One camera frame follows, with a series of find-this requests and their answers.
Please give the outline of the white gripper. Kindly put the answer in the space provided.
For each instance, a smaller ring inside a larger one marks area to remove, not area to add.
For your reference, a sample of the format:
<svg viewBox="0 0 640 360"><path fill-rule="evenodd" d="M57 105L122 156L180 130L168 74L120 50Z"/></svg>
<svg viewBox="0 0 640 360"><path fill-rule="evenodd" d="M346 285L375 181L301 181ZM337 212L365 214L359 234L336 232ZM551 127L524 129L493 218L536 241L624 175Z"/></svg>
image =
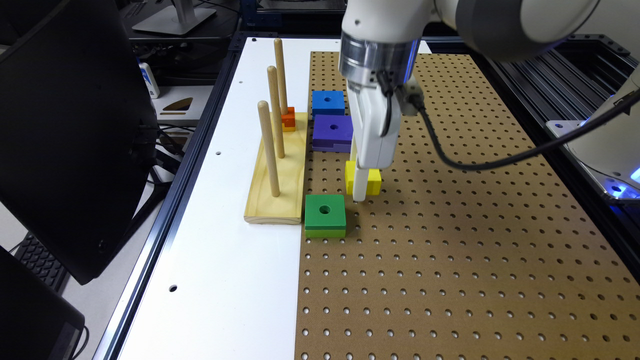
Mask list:
<svg viewBox="0 0 640 360"><path fill-rule="evenodd" d="M347 81L347 94L353 124L349 161L358 161L354 168L352 197L355 202L366 199L369 170L384 169L394 159L394 152L401 126L401 117L416 116L418 110L410 103L416 95L424 100L423 90L416 78L410 78L391 96L391 113L388 131L383 134L388 113L388 100L379 85L368 87Z"/></svg>

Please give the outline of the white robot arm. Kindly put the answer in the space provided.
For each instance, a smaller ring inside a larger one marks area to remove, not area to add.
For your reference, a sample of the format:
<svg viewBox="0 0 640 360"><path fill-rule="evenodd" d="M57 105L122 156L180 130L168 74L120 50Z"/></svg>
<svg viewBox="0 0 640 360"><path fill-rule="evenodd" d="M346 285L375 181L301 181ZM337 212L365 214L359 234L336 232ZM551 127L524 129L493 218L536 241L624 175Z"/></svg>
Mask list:
<svg viewBox="0 0 640 360"><path fill-rule="evenodd" d="M410 80L427 24L442 22L497 61L540 55L578 30L598 0L350 0L339 71L348 85L355 162L352 196L366 197L370 170L391 165L400 129L399 92Z"/></svg>

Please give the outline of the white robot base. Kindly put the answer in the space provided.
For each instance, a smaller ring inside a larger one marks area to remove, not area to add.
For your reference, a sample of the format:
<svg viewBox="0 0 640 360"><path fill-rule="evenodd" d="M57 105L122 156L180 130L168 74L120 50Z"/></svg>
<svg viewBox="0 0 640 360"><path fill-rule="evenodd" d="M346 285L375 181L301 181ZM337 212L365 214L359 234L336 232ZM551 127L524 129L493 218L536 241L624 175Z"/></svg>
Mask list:
<svg viewBox="0 0 640 360"><path fill-rule="evenodd" d="M553 120L546 127L556 137L586 127L594 118L622 103L626 95L639 92L639 71L634 70L616 94L609 97L586 120ZM565 145L571 157L600 193L611 201L639 201L639 106L633 105L601 127Z"/></svg>

